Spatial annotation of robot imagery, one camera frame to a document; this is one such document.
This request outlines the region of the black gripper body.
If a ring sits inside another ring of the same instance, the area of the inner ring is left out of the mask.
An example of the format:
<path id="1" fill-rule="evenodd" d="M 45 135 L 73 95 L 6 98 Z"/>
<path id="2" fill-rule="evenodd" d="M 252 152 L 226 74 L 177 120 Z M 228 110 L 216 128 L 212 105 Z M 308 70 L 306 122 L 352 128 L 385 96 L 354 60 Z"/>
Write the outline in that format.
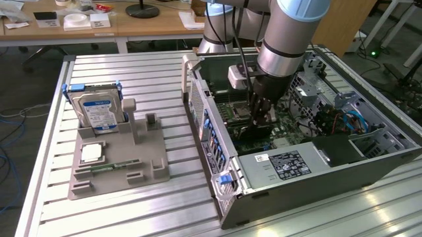
<path id="1" fill-rule="evenodd" d="M 293 76 L 257 76 L 253 83 L 254 93 L 260 98 L 269 99 L 270 101 L 278 101 L 288 91 L 292 80 Z"/>

